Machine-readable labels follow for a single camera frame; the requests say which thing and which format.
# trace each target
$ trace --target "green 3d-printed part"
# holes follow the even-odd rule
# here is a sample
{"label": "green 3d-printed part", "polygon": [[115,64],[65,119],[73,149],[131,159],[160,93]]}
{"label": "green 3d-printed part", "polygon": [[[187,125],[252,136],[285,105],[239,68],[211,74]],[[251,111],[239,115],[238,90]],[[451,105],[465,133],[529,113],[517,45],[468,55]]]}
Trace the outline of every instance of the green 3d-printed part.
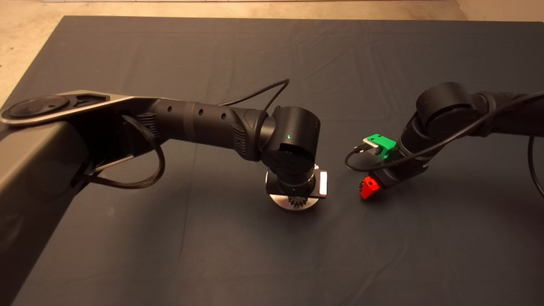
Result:
{"label": "green 3d-printed part", "polygon": [[372,143],[375,143],[379,145],[381,150],[381,158],[386,159],[389,156],[389,153],[393,148],[397,145],[397,142],[394,140],[391,140],[385,136],[382,136],[380,134],[373,134],[367,137],[369,141]]}

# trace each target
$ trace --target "black tablecloth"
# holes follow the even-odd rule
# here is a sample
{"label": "black tablecloth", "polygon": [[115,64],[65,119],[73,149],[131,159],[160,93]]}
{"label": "black tablecloth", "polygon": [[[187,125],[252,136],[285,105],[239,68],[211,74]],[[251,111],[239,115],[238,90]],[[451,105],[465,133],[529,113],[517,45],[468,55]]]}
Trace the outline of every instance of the black tablecloth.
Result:
{"label": "black tablecloth", "polygon": [[[543,54],[541,23],[65,17],[7,106],[75,89],[219,103],[288,77],[277,104],[321,119],[329,197],[282,210],[263,164],[169,141],[156,185],[75,198],[15,304],[542,304],[544,203],[526,137],[459,140],[371,203],[343,158],[370,134],[399,137],[436,83],[542,90]],[[155,167],[151,153],[104,176]]]}

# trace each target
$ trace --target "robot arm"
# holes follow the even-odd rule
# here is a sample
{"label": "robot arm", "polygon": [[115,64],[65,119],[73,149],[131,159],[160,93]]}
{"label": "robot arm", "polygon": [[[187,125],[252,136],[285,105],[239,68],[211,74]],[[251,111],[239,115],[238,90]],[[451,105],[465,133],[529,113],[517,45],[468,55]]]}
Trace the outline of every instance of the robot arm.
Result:
{"label": "robot arm", "polygon": [[382,161],[367,169],[348,163],[351,155],[361,151],[387,149],[370,142],[356,147],[346,158],[346,165],[368,172],[361,193],[368,198],[380,188],[393,187],[423,173],[447,143],[460,137],[486,137],[491,133],[544,137],[544,104],[533,101],[542,96],[486,91],[470,95],[458,83],[438,84],[419,96],[416,113]]}

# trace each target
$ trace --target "white label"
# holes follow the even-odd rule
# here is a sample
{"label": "white label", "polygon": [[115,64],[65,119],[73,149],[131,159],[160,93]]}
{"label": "white label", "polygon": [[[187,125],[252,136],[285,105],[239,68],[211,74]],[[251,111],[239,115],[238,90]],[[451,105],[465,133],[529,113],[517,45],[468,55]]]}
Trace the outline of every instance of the white label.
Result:
{"label": "white label", "polygon": [[319,173],[319,194],[327,195],[327,172],[321,171]]}

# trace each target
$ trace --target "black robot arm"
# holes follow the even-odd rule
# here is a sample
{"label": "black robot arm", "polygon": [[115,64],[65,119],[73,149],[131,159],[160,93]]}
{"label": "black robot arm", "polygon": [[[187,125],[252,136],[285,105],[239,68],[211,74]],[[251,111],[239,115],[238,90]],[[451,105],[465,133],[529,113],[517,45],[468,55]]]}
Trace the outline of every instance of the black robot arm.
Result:
{"label": "black robot arm", "polygon": [[363,144],[346,157],[346,165],[368,172],[371,184],[387,189],[426,171],[429,161],[446,144],[463,136],[505,133],[544,137],[543,98],[542,93],[481,91],[471,95],[458,83],[438,84],[419,96],[416,113],[386,158],[368,168],[352,166],[349,157],[369,149]]}
{"label": "black robot arm", "polygon": [[[163,158],[159,145],[177,139],[232,149],[248,161],[262,160],[269,168],[269,194],[326,197],[325,189],[316,188],[326,183],[320,181],[325,171],[315,167],[320,122],[299,107],[278,106],[268,115],[259,109],[80,90],[22,101],[7,109],[1,121],[13,128],[53,121],[72,124],[90,152],[86,174],[153,149]],[[153,181],[142,184],[105,182],[82,174],[76,179],[139,188],[152,185],[161,174],[159,169]]]}

